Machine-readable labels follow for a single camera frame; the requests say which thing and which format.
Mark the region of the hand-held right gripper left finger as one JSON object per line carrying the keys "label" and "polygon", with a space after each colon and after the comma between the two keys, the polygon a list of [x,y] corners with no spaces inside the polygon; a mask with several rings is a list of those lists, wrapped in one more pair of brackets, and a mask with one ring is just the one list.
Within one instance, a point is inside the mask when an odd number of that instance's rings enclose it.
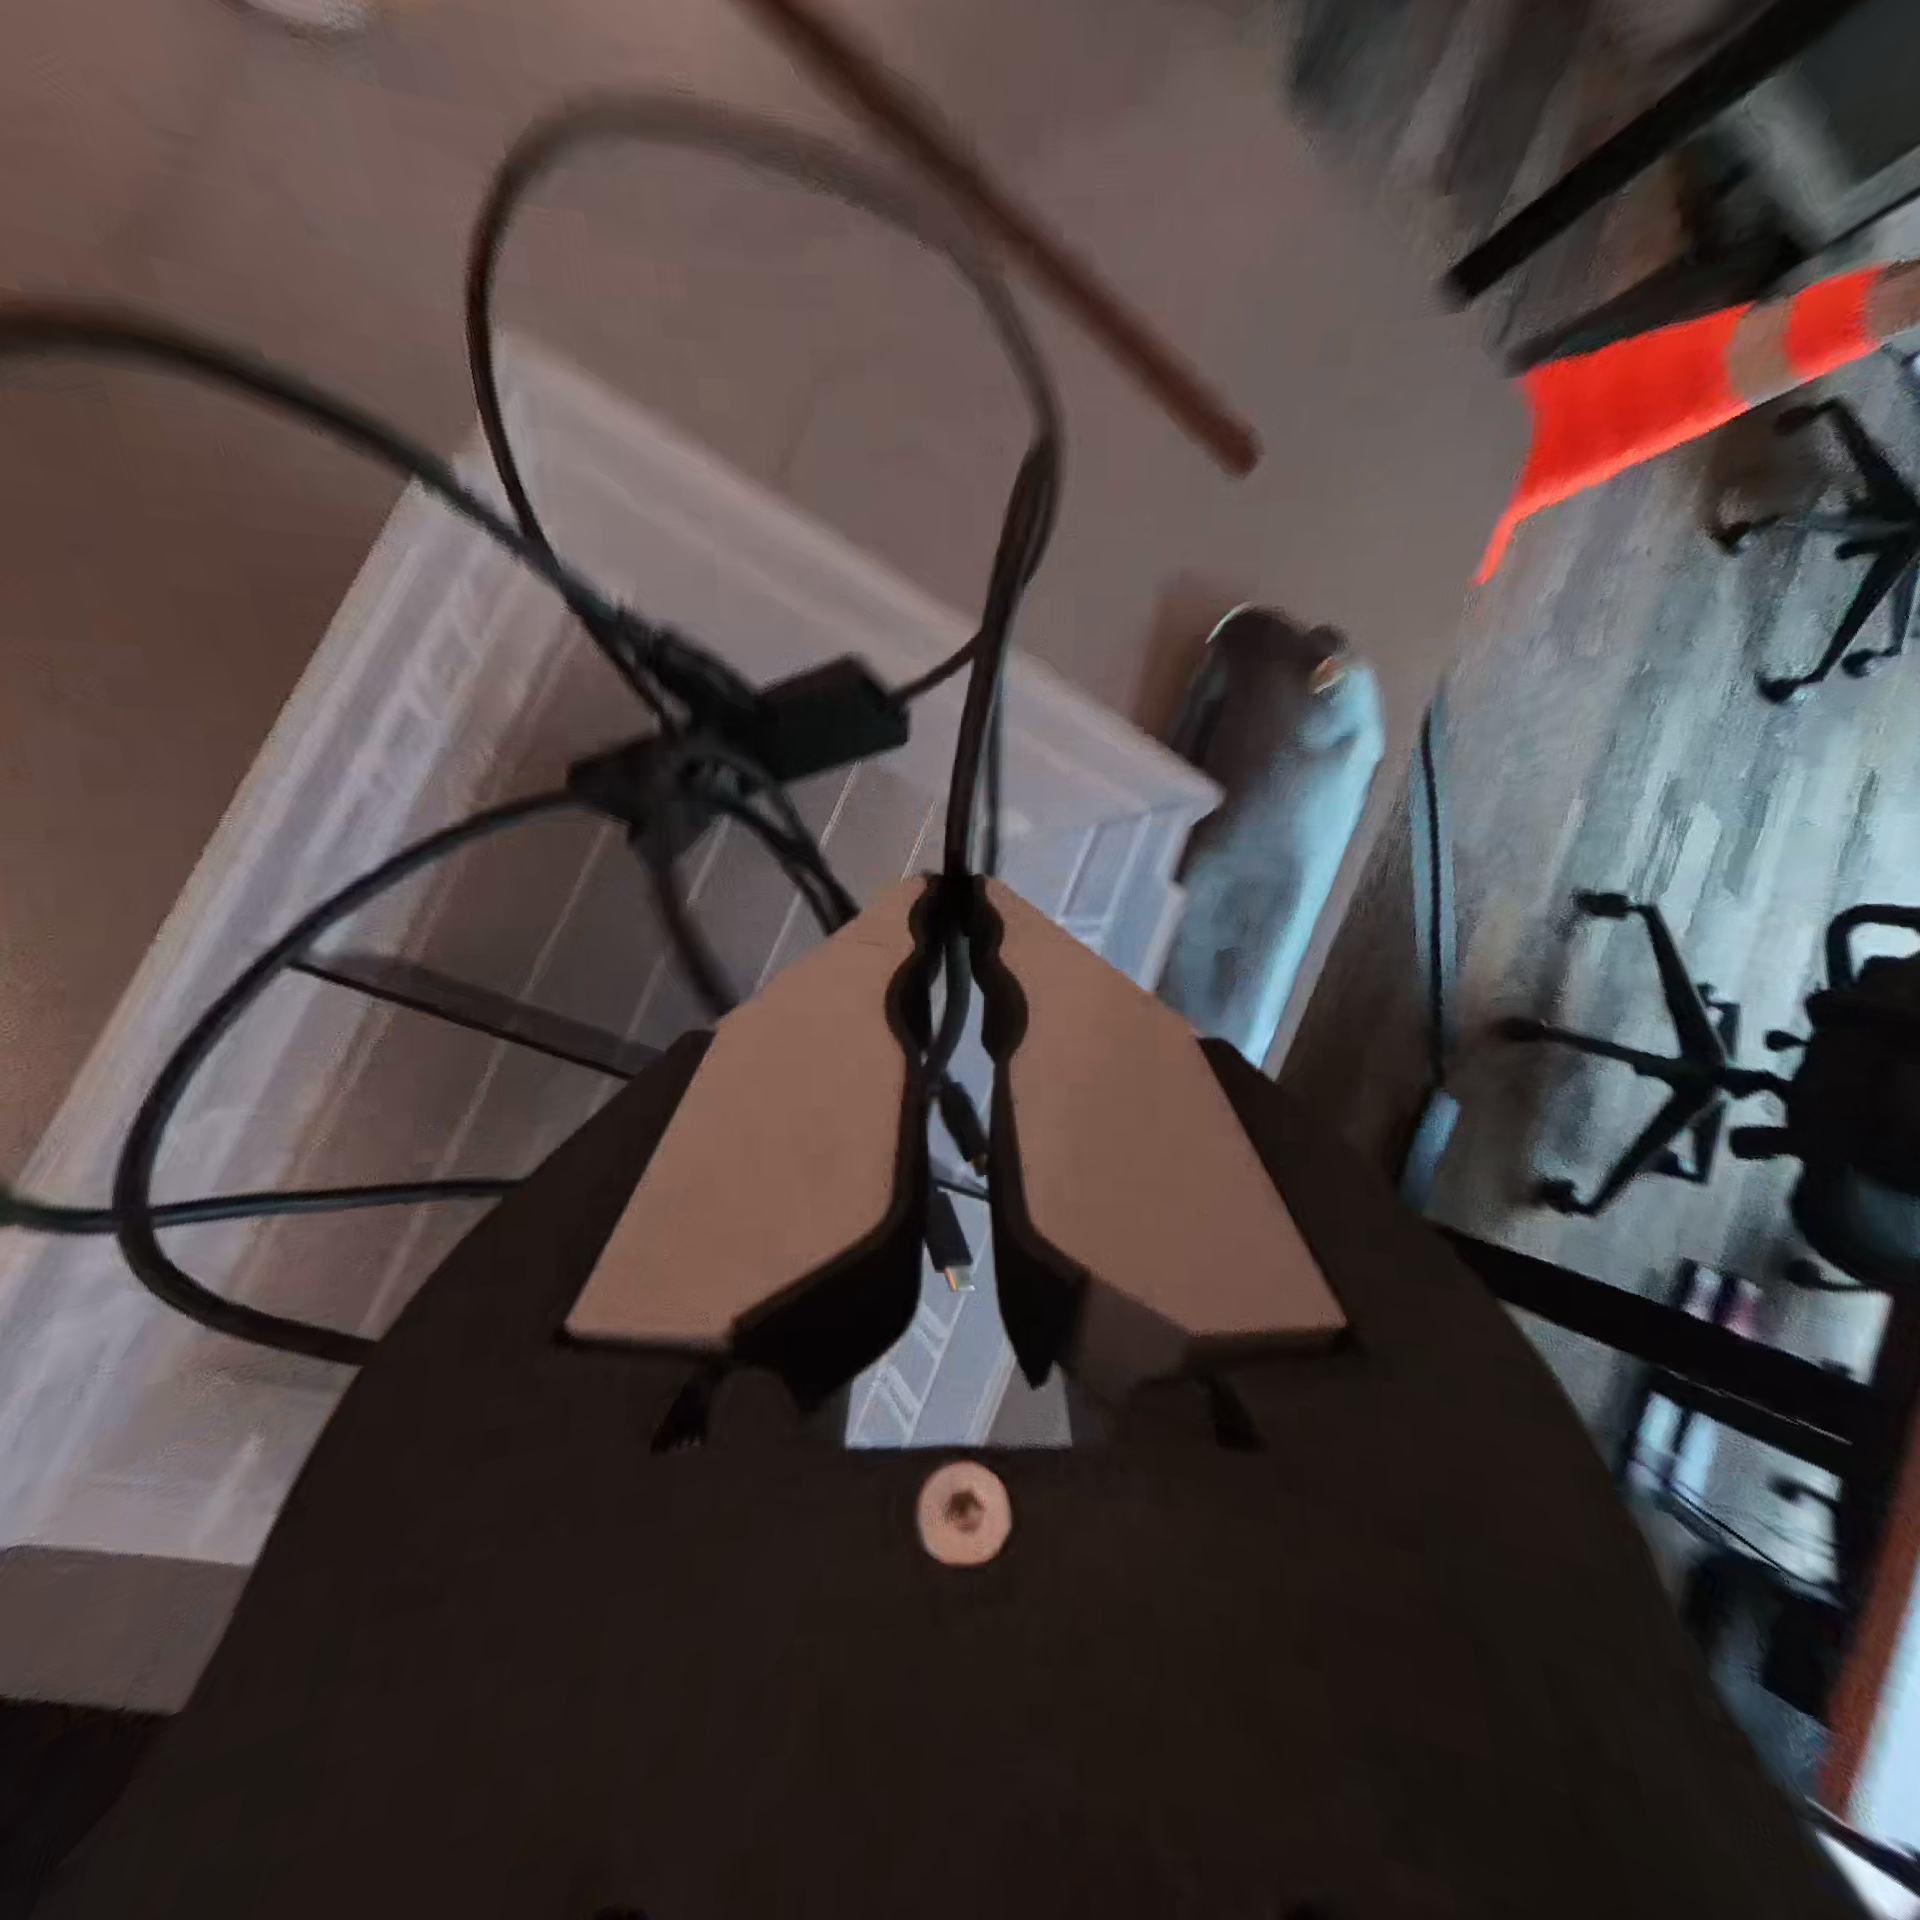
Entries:
{"label": "hand-held right gripper left finger", "polygon": [[935,881],[900,881],[725,1016],[565,1322],[777,1376],[815,1409],[920,1300]]}

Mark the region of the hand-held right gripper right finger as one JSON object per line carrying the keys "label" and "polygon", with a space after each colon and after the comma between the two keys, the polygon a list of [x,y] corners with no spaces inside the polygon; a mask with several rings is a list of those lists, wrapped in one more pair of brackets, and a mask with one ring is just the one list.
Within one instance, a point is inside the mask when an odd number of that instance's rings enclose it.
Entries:
{"label": "hand-held right gripper right finger", "polygon": [[1022,1376],[1143,1385],[1349,1320],[1188,1023],[998,881],[970,899],[998,1320]]}

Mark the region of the black cable adapter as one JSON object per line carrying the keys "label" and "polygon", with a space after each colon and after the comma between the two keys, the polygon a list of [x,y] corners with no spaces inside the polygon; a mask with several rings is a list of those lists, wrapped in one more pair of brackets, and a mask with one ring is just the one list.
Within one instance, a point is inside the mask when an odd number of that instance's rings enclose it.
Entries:
{"label": "black cable adapter", "polygon": [[768,689],[695,674],[661,731],[575,759],[567,793],[618,825],[642,850],[678,857],[757,797],[897,753],[909,709],[852,657]]}

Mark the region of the thick black cable small plug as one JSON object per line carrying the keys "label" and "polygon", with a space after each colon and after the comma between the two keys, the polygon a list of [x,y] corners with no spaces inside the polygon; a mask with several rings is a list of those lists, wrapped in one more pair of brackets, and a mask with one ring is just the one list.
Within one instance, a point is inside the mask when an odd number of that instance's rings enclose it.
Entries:
{"label": "thick black cable small plug", "polygon": [[[412,444],[360,407],[328,395],[298,375],[281,370],[252,352],[230,351],[197,333],[127,317],[95,305],[18,303],[4,305],[2,348],[7,361],[70,355],[166,369],[294,417],[325,436],[406,475],[442,508],[488,538],[573,612],[589,640],[637,692],[662,692],[672,699],[672,690],[682,689],[695,674],[745,681],[733,667],[696,647],[682,633],[642,620],[594,591],[538,538],[525,535],[501,511],[471,492],[460,473],[438,456]],[[306,1324],[294,1317],[262,1313],[222,1297],[194,1281],[164,1253],[159,1244],[161,1233],[245,1216],[366,1211],[385,1204],[408,1208],[454,1197],[497,1197],[512,1191],[512,1184],[503,1181],[440,1181],[327,1193],[271,1191],[247,1208],[236,1197],[159,1204],[152,1200],[152,1175],[175,1111],[200,1076],[212,1051],[254,1010],[271,984],[293,971],[309,971],[309,956],[322,935],[442,859],[503,832],[565,812],[592,810],[577,805],[561,786],[525,800],[486,808],[465,820],[400,849],[309,911],[194,1023],[164,1066],[158,1067],[148,1093],[134,1109],[111,1171],[111,1200],[103,1215],[103,1225],[111,1233],[132,1281],[159,1306],[170,1307],[208,1332],[236,1337],[269,1353],[358,1365],[369,1357],[372,1340]],[[824,856],[817,850],[815,840],[800,828],[786,793],[782,803],[757,797],[750,808],[737,808],[732,813],[752,828],[774,863],[789,871],[800,896],[815,908],[815,917],[824,931],[838,931],[852,920],[849,891],[824,867]]]}

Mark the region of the grey bag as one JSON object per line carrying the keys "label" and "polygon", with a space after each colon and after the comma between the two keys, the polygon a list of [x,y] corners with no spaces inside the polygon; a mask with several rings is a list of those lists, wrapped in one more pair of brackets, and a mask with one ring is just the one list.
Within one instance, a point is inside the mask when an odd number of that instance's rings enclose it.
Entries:
{"label": "grey bag", "polygon": [[1375,674],[1338,632],[1239,607],[1164,743],[1221,797],[1183,849],[1158,995],[1261,1071],[1385,755]]}

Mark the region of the black office chair base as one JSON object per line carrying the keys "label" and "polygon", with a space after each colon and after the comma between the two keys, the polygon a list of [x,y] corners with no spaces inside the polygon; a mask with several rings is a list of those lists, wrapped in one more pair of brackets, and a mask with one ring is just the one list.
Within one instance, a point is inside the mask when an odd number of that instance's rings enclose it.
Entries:
{"label": "black office chair base", "polygon": [[1918,495],[1844,400],[1801,400],[1772,420],[1780,440],[1826,426],[1858,480],[1841,506],[1778,511],[1741,519],[1711,519],[1709,539],[1725,557],[1741,556],[1760,535],[1790,528],[1832,543],[1836,561],[1864,561],[1855,596],[1841,612],[1824,653],[1791,677],[1758,677],[1767,705],[1788,706],[1830,674],[1850,681],[1903,657],[1918,588]]}
{"label": "black office chair base", "polygon": [[1794,1051],[1790,1074],[1736,1063],[1736,1009],[1688,973],[1664,912],[1622,893],[1574,893],[1591,922],[1637,920],[1662,980],[1676,1055],[1657,1056],[1532,1017],[1497,1036],[1625,1066],[1665,1088],[1665,1103],[1591,1193],[1537,1179],[1532,1202],[1561,1216],[1600,1216],[1631,1181],[1660,1175],[1705,1184],[1716,1154],[1798,1167],[1790,1220],[1810,1255],[1840,1271],[1815,1289],[1916,1293],[1918,1274],[1918,959],[1858,961],[1863,931],[1918,931],[1905,903],[1858,903],[1824,935],[1824,980],[1806,1000],[1807,1034],[1773,1029],[1772,1051]]}

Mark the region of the orange traffic cone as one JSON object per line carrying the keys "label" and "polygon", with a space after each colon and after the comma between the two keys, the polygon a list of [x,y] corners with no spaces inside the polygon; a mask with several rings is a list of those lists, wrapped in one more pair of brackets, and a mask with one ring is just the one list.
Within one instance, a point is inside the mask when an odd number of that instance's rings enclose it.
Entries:
{"label": "orange traffic cone", "polygon": [[1655,328],[1520,377],[1526,457],[1473,571],[1486,585],[1524,519],[1708,440],[1918,324],[1918,264],[1818,279],[1794,296]]}

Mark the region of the brown rod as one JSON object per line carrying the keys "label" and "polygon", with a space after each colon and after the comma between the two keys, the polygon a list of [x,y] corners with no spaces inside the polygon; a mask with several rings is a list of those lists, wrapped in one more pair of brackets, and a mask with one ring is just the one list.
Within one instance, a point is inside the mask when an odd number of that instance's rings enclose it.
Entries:
{"label": "brown rod", "polygon": [[793,61],[864,131],[937,185],[1221,471],[1244,479],[1260,467],[1263,449],[1244,412],[1232,407],[1095,266],[1022,203],[973,155],[956,124],[868,43],[817,4],[746,2],[745,11],[782,41]]}

